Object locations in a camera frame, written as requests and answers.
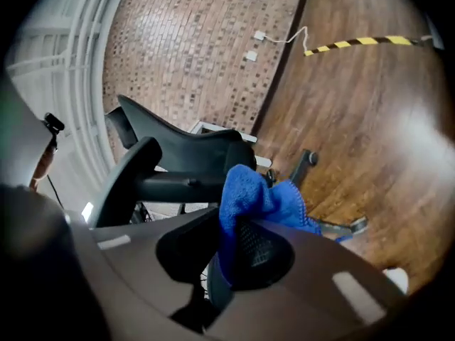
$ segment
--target white cable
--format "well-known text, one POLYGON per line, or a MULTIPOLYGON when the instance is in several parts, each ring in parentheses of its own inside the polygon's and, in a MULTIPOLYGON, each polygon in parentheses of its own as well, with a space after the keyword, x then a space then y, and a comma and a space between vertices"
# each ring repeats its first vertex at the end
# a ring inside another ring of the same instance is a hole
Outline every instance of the white cable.
POLYGON ((273 43, 290 43, 292 42, 302 31, 305 31, 305 37, 304 37, 304 51, 306 52, 308 48, 306 47, 306 41, 308 40, 308 27, 307 26, 302 26, 297 33, 295 33, 290 39, 288 40, 275 40, 270 38, 269 36, 264 36, 268 41, 273 42, 273 43))

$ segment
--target blue towel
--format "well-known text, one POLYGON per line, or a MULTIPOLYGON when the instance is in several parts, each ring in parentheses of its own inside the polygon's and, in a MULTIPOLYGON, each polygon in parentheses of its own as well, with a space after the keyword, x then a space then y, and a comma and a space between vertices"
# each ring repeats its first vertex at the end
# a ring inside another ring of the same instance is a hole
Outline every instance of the blue towel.
POLYGON ((220 206, 220 248, 223 276, 230 282, 235 255, 235 223, 239 216, 266 220, 321 235, 321 228, 306 216, 299 189, 290 181, 268 188, 265 179, 241 164, 227 173, 220 206))

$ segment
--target chair caster wheel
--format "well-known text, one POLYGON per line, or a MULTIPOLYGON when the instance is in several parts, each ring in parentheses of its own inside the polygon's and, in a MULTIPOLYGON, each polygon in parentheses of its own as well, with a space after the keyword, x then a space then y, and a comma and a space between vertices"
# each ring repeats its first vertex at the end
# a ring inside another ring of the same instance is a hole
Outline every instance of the chair caster wheel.
POLYGON ((266 177, 270 180, 270 182, 272 183, 276 183, 277 181, 277 174, 275 173, 275 171, 273 169, 269 169, 266 173, 266 177))
POLYGON ((353 235, 360 234, 361 232, 364 232, 367 227, 368 227, 368 219, 363 216, 360 219, 357 219, 354 222, 351 222, 349 225, 351 232, 353 235))
POLYGON ((316 152, 312 151, 308 157, 308 162, 311 166, 315 166, 319 161, 319 156, 316 152))

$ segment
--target black cable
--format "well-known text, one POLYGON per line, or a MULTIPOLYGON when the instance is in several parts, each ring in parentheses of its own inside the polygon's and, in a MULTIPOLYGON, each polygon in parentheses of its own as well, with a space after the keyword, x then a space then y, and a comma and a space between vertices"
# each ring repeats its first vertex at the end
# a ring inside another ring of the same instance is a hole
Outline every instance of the black cable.
POLYGON ((62 202, 60 201, 60 198, 58 197, 57 191, 55 190, 54 184, 53 184, 52 181, 50 180, 49 175, 48 175, 48 179, 49 179, 50 185, 52 186, 52 189, 54 190, 55 196, 57 197, 58 203, 60 203, 60 206, 63 208, 62 202))

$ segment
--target hazard stripe tape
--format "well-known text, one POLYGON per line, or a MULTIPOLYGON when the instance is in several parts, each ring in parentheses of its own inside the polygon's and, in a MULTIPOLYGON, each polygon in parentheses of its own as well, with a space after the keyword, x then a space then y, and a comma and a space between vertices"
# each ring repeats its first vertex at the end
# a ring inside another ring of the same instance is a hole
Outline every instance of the hazard stripe tape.
POLYGON ((306 52, 304 52, 304 55, 308 57, 316 53, 328 52, 330 49, 351 47, 352 45, 374 45, 380 43, 391 43, 398 45, 423 45, 424 41, 418 39, 409 39, 403 36, 356 38, 350 40, 342 40, 340 42, 335 42, 329 45, 323 45, 322 47, 313 50, 307 50, 306 52))

